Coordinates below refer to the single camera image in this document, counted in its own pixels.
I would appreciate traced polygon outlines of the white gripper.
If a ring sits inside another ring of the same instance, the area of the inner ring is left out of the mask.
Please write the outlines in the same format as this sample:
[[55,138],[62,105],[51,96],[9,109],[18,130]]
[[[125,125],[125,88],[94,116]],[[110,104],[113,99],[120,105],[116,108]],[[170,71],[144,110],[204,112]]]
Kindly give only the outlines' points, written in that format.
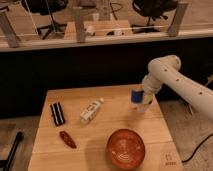
[[150,105],[154,99],[154,94],[145,92],[142,85],[139,86],[138,90],[141,95],[141,104]]

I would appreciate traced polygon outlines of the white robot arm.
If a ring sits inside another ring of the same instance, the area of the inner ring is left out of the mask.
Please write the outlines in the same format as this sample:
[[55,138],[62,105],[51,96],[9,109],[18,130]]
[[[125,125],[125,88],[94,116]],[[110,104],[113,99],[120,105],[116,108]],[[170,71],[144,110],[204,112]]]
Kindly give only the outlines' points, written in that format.
[[193,106],[198,112],[213,120],[213,90],[187,78],[179,72],[181,60],[176,55],[158,57],[148,63],[149,73],[142,80],[142,101],[137,110],[144,113],[153,96],[165,84]]

